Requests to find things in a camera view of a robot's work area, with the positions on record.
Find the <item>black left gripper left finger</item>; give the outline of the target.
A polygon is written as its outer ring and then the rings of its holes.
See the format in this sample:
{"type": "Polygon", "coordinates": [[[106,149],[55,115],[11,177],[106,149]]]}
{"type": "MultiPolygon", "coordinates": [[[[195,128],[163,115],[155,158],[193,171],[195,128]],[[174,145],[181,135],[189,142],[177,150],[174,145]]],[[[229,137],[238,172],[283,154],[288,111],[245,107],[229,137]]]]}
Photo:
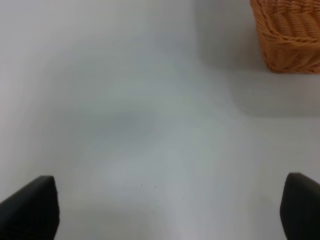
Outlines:
{"type": "Polygon", "coordinates": [[[60,224],[55,178],[42,175],[0,203],[2,240],[53,240],[60,224]]]}

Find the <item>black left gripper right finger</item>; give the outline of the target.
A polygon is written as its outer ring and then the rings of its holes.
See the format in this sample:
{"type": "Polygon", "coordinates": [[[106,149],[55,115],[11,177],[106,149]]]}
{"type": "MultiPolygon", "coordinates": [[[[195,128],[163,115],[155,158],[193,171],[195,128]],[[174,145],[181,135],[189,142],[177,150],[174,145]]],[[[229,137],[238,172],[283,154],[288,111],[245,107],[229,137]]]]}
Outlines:
{"type": "Polygon", "coordinates": [[[279,213],[288,240],[319,240],[320,184],[302,173],[289,173],[279,213]]]}

